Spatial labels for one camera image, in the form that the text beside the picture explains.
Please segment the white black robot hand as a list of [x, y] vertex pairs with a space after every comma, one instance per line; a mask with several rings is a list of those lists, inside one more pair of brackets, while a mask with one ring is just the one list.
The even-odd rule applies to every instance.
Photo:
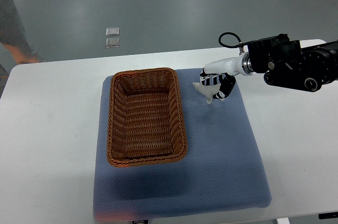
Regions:
[[205, 65], [200, 74], [200, 83], [205, 86], [221, 84], [214, 99], [224, 101], [232, 92], [238, 74], [245, 74], [242, 67], [242, 56], [222, 59]]

